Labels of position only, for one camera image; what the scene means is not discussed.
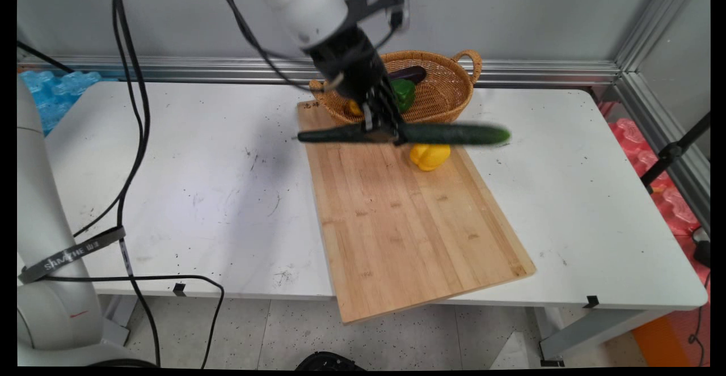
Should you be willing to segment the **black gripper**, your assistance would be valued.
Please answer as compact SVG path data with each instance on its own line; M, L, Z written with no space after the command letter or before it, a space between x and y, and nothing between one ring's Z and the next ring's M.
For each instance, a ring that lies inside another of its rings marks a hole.
M339 30L326 40L303 50L338 95L363 105L366 141L407 143L398 97L383 60L360 26Z

